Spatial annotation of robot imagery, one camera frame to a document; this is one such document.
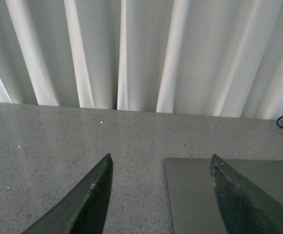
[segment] laptop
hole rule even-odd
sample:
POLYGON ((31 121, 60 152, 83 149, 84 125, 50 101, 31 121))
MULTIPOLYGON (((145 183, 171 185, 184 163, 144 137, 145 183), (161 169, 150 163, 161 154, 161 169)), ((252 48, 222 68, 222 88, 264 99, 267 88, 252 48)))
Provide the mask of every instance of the laptop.
MULTIPOLYGON (((210 160, 165 159, 175 234, 227 234, 210 175, 210 160)), ((283 204, 283 161, 224 160, 283 204)))

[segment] gray countertop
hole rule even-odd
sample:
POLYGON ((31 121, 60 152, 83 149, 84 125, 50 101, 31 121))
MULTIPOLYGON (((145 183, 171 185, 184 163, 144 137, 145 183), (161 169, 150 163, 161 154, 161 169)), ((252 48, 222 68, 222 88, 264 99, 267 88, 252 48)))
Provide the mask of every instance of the gray countertop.
POLYGON ((18 234, 107 153, 104 233, 172 234, 164 159, 281 159, 275 121, 0 104, 0 234, 18 234))

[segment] sheer curtain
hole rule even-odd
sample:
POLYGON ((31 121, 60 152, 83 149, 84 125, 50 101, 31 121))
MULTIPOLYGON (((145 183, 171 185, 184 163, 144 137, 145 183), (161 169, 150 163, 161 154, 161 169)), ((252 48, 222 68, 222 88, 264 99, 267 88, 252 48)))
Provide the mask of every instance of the sheer curtain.
POLYGON ((0 102, 276 119, 283 0, 0 0, 0 102))

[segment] curtain fold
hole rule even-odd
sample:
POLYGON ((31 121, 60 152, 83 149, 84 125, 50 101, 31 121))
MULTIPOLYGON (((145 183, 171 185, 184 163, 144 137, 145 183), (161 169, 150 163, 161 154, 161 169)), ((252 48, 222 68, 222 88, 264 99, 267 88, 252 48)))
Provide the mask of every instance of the curtain fold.
POLYGON ((276 119, 283 0, 0 0, 0 102, 276 119))

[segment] speckled quartz countertop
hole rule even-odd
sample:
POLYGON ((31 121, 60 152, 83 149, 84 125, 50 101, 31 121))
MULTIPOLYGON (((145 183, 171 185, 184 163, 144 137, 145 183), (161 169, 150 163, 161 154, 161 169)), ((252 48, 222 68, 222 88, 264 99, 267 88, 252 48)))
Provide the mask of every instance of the speckled quartz countertop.
POLYGON ((0 234, 19 234, 106 154, 104 233, 172 234, 166 157, 281 159, 275 121, 0 104, 0 234))

